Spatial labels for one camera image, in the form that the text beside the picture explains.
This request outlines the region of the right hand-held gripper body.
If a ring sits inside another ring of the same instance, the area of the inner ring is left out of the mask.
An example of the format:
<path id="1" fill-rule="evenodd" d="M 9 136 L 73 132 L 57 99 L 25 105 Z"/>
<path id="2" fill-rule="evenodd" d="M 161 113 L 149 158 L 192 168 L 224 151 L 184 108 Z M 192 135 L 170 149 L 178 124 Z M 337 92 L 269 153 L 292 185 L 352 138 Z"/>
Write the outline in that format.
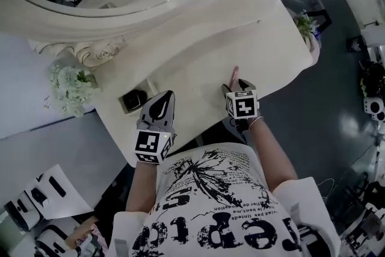
<path id="1" fill-rule="evenodd" d="M 225 94 L 226 108 L 239 131 L 249 128 L 248 121 L 260 116 L 256 90 L 243 90 Z"/>

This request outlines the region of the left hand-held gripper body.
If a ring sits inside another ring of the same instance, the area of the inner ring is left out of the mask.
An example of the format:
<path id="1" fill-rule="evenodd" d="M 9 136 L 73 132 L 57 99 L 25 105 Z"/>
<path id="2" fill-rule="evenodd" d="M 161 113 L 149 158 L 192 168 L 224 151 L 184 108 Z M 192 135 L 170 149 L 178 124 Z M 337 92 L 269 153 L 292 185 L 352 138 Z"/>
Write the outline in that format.
<path id="1" fill-rule="evenodd" d="M 137 160 L 142 163 L 161 164 L 174 145 L 175 137 L 173 119 L 155 122 L 139 119 L 134 149 Z"/>

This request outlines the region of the pink pen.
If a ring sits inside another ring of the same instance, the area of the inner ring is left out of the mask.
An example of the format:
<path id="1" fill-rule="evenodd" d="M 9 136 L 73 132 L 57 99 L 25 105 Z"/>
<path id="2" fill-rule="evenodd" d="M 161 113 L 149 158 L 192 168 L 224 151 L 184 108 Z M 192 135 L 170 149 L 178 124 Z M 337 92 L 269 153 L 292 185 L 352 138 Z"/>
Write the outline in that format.
<path id="1" fill-rule="evenodd" d="M 230 90 L 232 89 L 232 87 L 234 86 L 235 81 L 237 80 L 238 71 L 239 71 L 239 66 L 235 66 L 234 69 L 233 69 L 233 72 L 232 72 L 231 79 L 230 79 L 229 84 L 228 84 L 228 87 L 229 87 Z"/>

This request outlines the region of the small black square box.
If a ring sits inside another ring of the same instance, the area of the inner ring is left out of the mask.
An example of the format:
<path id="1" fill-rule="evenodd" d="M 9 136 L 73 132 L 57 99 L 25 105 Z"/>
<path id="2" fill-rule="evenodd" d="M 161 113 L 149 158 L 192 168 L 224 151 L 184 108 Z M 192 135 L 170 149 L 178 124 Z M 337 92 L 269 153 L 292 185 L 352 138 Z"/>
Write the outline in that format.
<path id="1" fill-rule="evenodd" d="M 128 111 L 135 110 L 142 103 L 142 92 L 140 90 L 132 90 L 125 94 L 122 99 Z"/>

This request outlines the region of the white dressing table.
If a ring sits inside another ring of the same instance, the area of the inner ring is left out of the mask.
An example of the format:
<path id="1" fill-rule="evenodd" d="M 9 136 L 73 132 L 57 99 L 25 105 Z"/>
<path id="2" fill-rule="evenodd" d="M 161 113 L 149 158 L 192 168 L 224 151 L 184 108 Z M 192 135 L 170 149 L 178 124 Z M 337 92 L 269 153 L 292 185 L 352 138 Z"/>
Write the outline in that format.
<path id="1" fill-rule="evenodd" d="M 95 107 L 127 162 L 134 166 L 138 115 L 125 114 L 119 97 L 145 79 L 158 92 L 176 96 L 174 129 L 178 149 L 226 116 L 221 86 L 238 77 L 256 86 L 259 98 L 292 82 L 312 64 L 310 52 L 280 0 L 250 0 L 257 22 L 202 40 L 168 59 L 154 70 L 151 55 L 136 63 L 131 49 L 120 51 L 95 70 L 101 94 Z"/>

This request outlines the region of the person's right forearm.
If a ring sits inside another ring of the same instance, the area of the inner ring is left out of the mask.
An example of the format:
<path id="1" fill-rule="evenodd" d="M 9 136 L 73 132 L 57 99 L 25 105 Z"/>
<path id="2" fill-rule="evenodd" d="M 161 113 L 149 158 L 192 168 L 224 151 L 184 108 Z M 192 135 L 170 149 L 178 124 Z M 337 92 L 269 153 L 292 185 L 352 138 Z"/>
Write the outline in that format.
<path id="1" fill-rule="evenodd" d="M 263 117 L 249 119 L 247 123 L 269 190 L 274 191 L 286 181 L 298 180 L 292 163 Z"/>

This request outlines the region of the white flower bouquet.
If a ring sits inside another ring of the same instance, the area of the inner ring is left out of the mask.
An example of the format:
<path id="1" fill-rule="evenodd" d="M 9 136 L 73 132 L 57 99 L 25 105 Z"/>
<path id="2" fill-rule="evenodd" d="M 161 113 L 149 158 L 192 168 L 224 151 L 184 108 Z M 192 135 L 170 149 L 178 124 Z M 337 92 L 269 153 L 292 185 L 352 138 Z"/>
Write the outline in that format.
<path id="1" fill-rule="evenodd" d="M 83 116 L 85 108 L 100 93 L 96 78 L 89 70 L 61 60 L 49 66 L 48 80 L 51 92 L 43 106 L 61 111 L 65 116 Z"/>

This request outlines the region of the small green potted plant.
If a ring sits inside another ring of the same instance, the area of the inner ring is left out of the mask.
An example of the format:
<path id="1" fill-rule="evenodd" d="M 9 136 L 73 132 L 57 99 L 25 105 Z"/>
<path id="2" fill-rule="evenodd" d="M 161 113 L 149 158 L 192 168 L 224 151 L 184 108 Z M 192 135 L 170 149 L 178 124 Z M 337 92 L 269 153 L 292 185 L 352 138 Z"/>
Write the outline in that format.
<path id="1" fill-rule="evenodd" d="M 293 21 L 312 57 L 311 66 L 318 62 L 321 51 L 321 32 L 317 21 L 306 11 L 293 17 Z"/>

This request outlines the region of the white printed t-shirt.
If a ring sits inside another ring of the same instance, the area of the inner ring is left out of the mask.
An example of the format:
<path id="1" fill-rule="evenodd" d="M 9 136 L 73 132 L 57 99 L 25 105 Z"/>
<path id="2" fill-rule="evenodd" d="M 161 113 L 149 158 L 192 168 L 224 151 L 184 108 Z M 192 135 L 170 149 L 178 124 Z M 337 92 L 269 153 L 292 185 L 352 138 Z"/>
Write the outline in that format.
<path id="1" fill-rule="evenodd" d="M 269 190 L 254 150 L 199 147 L 159 167 L 148 212 L 118 212 L 107 257 L 338 257 L 313 178 Z"/>

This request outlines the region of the white sheet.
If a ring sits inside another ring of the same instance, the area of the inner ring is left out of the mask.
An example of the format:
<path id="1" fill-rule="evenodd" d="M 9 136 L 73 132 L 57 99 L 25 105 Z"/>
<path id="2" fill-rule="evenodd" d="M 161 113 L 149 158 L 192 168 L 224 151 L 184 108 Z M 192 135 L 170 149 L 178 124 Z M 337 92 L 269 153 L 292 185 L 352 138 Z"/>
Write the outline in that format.
<path id="1" fill-rule="evenodd" d="M 51 186 L 49 183 L 51 176 L 53 176 L 66 191 L 67 194 L 65 197 L 61 197 Z M 48 197 L 48 206 L 43 208 L 32 198 L 31 190 L 35 187 L 39 188 Z M 27 184 L 25 192 L 38 211 L 47 220 L 72 217 L 93 211 L 93 208 L 79 194 L 58 164 L 31 180 Z"/>

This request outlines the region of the black phone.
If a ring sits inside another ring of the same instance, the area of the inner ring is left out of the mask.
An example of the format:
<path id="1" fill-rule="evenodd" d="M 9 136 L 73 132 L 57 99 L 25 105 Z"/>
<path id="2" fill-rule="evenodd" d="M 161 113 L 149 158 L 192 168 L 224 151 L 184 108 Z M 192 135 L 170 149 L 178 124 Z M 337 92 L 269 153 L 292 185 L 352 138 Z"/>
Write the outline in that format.
<path id="1" fill-rule="evenodd" d="M 67 194 L 66 191 L 63 189 L 63 187 L 57 182 L 57 180 L 53 176 L 49 178 L 49 183 L 61 197 L 66 196 Z"/>

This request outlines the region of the small black and white device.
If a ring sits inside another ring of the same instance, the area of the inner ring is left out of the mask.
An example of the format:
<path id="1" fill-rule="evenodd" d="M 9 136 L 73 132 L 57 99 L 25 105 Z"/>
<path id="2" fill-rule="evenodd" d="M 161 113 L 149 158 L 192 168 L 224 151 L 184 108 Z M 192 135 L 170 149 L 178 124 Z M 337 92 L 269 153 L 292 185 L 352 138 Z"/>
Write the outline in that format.
<path id="1" fill-rule="evenodd" d="M 49 205 L 49 199 L 39 188 L 35 187 L 31 190 L 32 198 L 40 204 L 41 207 L 46 207 Z"/>

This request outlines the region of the white device with round holes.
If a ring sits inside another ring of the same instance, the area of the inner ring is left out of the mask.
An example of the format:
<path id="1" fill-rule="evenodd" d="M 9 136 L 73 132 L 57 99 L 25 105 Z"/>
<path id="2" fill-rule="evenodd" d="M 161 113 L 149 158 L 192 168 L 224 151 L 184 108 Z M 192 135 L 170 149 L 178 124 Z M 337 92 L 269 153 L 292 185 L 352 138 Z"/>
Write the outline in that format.
<path id="1" fill-rule="evenodd" d="M 385 104 L 380 97 L 363 98 L 364 112 L 369 114 L 374 121 L 385 121 Z"/>

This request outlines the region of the white case with black trim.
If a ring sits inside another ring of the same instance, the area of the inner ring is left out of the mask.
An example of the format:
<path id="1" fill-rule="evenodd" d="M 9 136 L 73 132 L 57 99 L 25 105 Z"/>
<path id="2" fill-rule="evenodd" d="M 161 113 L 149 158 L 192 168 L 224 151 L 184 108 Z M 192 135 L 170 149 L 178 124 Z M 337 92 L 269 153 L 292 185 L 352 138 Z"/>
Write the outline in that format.
<path id="1" fill-rule="evenodd" d="M 67 235 L 56 225 L 48 225 L 35 239 L 35 246 L 44 257 L 80 257 L 79 247 L 66 244 Z"/>
<path id="2" fill-rule="evenodd" d="M 25 232 L 33 229 L 43 218 L 24 191 L 17 198 L 6 203 L 4 208 L 17 227 Z"/>

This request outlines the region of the oval mirror with ornate frame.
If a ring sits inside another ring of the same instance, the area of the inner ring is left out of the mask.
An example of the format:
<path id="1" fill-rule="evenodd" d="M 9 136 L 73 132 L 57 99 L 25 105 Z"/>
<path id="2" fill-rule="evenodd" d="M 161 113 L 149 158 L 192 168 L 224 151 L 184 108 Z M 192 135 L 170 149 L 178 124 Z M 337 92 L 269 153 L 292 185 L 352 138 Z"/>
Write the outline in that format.
<path id="1" fill-rule="evenodd" d="M 0 0 L 0 31 L 73 50 L 117 45 L 154 70 L 216 34 L 257 22 L 250 0 Z"/>

